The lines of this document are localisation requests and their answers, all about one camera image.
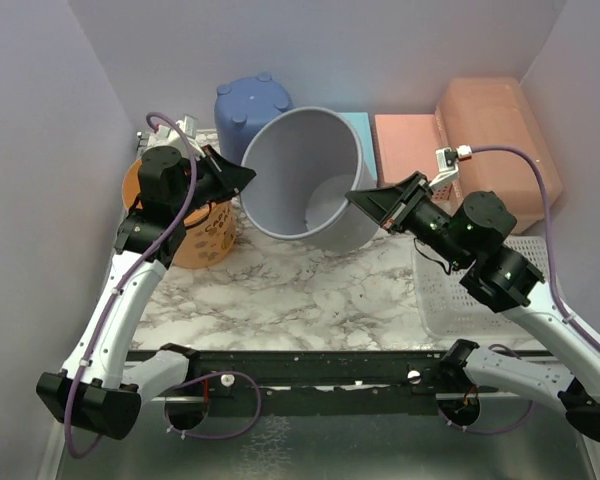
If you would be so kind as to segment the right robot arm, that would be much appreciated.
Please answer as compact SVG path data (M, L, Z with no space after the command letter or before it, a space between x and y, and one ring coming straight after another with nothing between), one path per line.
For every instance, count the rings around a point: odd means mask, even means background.
M519 325L562 364L551 370L458 340L439 367L441 383L452 391L492 387L554 408L600 443L600 334L578 314L562 313L542 271L506 246L516 219L495 193L469 194L454 215L431 196L419 172L391 187L346 194L382 229L412 233L464 271L460 284L474 300Z

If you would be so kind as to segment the white perforated plastic basket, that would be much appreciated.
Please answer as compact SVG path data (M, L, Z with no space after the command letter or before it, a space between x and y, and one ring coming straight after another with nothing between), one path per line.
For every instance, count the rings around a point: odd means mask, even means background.
M429 336L450 341L531 339L521 327L475 301L460 285L464 273L447 273L447 262L424 243L415 242L412 258L418 312Z

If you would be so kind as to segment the pink perforated plastic basket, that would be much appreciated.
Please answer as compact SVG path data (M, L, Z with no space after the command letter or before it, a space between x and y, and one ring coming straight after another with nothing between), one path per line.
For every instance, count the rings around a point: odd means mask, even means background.
M433 114L377 114L374 141L379 186L399 183L414 172L429 180L439 173L436 151L443 143Z

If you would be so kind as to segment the grey-blue plastic bucket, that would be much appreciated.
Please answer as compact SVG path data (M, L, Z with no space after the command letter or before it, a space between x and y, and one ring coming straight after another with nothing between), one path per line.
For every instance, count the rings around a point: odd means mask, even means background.
M243 210L271 238L347 253L378 230L345 198L376 182L353 127L332 110L302 107L280 115L253 138L242 165L256 172L241 194Z

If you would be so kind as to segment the blue plastic bucket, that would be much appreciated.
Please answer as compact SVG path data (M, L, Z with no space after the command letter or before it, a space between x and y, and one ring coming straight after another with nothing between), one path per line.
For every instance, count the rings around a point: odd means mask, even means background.
M290 94L269 72L219 85L214 122L221 155L240 164L257 133L293 108Z

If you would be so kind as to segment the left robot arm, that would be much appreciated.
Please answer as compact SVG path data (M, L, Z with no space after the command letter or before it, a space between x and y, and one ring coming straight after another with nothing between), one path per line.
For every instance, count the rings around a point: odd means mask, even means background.
M192 351L167 346L124 369L142 313L187 235L184 217L240 194L254 170L206 145L195 161L173 146L146 150L124 188L134 197L118 228L108 279L78 344L56 372L39 377L36 393L68 427L124 439L143 404L173 388L186 395L200 385Z

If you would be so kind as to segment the large orange lidded container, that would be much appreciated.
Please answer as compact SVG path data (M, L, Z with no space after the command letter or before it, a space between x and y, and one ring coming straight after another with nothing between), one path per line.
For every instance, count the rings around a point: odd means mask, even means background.
M555 202L563 190L550 150L524 95L513 77L455 78L436 106L443 143L458 147L505 146L526 153L541 173L548 198ZM528 163L506 151L479 153L459 167L464 196L492 191L517 219L521 234L544 219L537 180Z

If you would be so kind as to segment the orange plastic bucket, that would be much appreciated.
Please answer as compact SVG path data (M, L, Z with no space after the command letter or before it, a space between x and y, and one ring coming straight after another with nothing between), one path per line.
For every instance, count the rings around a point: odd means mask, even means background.
M213 203L185 219L187 234L173 263L184 269L203 269L222 261L236 239L233 204Z

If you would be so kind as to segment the light blue perforated basket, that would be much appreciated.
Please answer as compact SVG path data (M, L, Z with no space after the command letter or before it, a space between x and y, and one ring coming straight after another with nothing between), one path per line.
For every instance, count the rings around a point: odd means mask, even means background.
M378 171L369 114L367 112L340 112L339 115L347 120L356 132L360 141L363 160L373 181L377 182Z

